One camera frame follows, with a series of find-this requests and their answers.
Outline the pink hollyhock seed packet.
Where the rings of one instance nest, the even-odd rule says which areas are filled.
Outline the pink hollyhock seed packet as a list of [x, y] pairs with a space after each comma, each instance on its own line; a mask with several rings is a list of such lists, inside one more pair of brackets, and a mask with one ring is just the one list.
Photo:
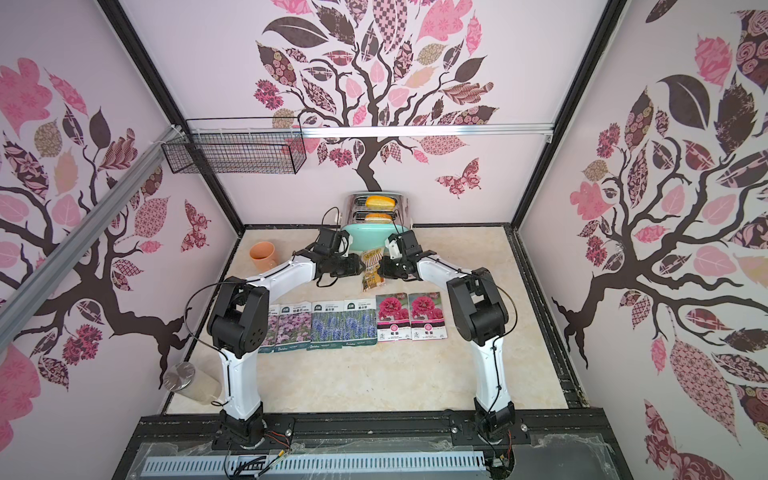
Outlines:
[[411, 315], [406, 293], [377, 295], [376, 316], [379, 343], [412, 339]]

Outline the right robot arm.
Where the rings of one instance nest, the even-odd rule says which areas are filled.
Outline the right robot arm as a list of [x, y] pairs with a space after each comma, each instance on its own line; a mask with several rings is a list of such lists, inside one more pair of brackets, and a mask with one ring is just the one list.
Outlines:
[[425, 281], [447, 292], [454, 325], [471, 346], [478, 435], [489, 443], [499, 442], [516, 420], [503, 365], [509, 312], [502, 290], [488, 269], [467, 270], [442, 260], [436, 252], [424, 250], [411, 230], [389, 235], [385, 248], [379, 264], [382, 277]]

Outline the lavender seed packet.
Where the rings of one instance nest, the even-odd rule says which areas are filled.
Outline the lavender seed packet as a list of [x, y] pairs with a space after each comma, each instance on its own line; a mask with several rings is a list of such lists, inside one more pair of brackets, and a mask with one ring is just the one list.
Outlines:
[[374, 298], [350, 300], [345, 306], [342, 319], [345, 346], [371, 346], [377, 343], [377, 310]]
[[322, 301], [312, 304], [309, 350], [343, 347], [344, 311], [344, 304], [340, 301]]

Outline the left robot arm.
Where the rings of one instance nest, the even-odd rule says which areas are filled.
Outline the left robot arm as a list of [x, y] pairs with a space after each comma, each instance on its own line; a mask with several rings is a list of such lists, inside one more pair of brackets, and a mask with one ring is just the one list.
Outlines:
[[361, 275], [365, 265], [351, 245], [349, 232], [322, 227], [313, 242], [282, 264], [248, 279], [229, 277], [221, 283], [206, 330], [222, 367], [220, 429], [233, 446], [256, 447], [265, 437], [256, 373], [270, 303], [325, 274], [336, 279]]

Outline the pink cosmos seed packet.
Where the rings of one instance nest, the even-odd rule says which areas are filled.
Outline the pink cosmos seed packet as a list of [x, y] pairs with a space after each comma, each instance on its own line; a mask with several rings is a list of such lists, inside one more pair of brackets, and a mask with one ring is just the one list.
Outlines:
[[312, 335], [312, 304], [301, 302], [279, 309], [275, 352], [307, 349]]

